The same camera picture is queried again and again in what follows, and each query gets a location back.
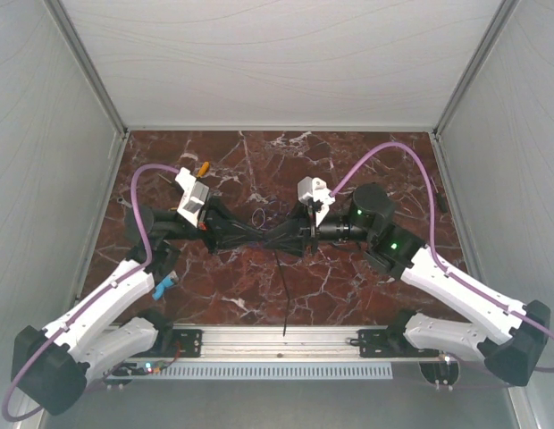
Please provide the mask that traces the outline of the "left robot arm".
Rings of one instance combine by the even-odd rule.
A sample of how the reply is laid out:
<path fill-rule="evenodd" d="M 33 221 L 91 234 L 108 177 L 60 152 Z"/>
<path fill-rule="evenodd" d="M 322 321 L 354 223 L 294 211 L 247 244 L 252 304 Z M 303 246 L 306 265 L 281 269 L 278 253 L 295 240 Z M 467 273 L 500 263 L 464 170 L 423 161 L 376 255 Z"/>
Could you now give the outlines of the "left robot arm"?
<path fill-rule="evenodd" d="M 124 359 L 147 350 L 156 356 L 172 350 L 175 335 L 159 315 L 136 316 L 116 332 L 104 331 L 168 277 L 180 255 L 173 241 L 201 240 L 215 252 L 264 238 L 217 197 L 196 213 L 132 206 L 125 224 L 133 246 L 109 277 L 53 322 L 41 329 L 28 325 L 14 339 L 10 388 L 54 416 Z"/>

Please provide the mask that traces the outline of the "black zip tie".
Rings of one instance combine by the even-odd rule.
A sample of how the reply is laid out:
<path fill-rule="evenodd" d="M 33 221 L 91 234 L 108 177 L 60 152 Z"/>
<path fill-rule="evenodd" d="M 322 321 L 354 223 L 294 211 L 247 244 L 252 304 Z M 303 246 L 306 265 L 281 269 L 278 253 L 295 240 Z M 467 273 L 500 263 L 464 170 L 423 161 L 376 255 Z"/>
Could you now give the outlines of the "black zip tie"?
<path fill-rule="evenodd" d="M 288 288 L 288 284 L 286 282 L 285 273 L 283 266 L 281 264 L 281 260 L 279 258 L 278 252 L 276 249 L 273 250 L 273 256 L 275 259 L 275 263 L 277 266 L 277 272 L 281 281 L 282 290 L 285 297 L 285 310 L 284 310 L 284 317 L 283 317 L 283 326 L 282 326 L 282 337 L 284 338 L 287 334 L 287 328 L 288 328 L 288 322 L 290 317 L 290 290 Z"/>

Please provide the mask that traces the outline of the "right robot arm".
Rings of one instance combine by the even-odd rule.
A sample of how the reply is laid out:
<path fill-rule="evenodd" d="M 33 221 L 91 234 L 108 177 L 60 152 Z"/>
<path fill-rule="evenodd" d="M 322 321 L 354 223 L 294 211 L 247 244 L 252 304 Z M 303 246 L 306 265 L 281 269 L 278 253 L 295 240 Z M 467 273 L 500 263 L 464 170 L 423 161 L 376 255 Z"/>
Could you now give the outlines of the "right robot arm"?
<path fill-rule="evenodd" d="M 418 288 L 465 318 L 460 323 L 406 311 L 386 333 L 391 352 L 437 349 L 479 361 L 505 383 L 529 383 L 548 340 L 545 304 L 512 299 L 450 265 L 392 221 L 395 204 L 375 183 L 352 192 L 346 214 L 330 214 L 333 201 L 323 181 L 305 178 L 298 184 L 294 214 L 265 233 L 265 246 L 302 257 L 323 241 L 364 242 L 364 258 L 377 273 Z"/>

